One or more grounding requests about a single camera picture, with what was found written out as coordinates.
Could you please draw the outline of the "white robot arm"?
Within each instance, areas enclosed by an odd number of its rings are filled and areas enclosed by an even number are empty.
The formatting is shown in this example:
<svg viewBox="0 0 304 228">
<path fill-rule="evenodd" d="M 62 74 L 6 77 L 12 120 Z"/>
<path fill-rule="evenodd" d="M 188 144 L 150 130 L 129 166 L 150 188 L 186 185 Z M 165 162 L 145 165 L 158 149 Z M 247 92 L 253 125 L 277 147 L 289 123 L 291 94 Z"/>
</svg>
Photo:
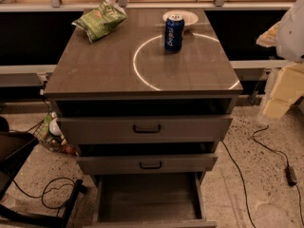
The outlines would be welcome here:
<svg viewBox="0 0 304 228">
<path fill-rule="evenodd" d="M 288 61 L 304 62 L 304 0 L 296 0 L 281 18 L 276 54 Z"/>
</svg>

